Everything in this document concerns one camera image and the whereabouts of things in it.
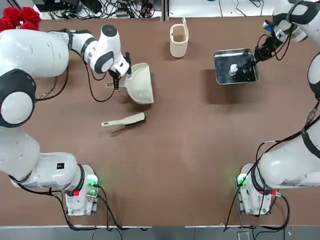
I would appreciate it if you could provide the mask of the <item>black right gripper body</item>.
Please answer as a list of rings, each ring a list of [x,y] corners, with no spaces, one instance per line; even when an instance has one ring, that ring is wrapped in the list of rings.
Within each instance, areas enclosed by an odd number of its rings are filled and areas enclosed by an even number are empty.
[[[262,56],[271,56],[274,51],[274,37],[268,36],[264,43],[259,47]]]

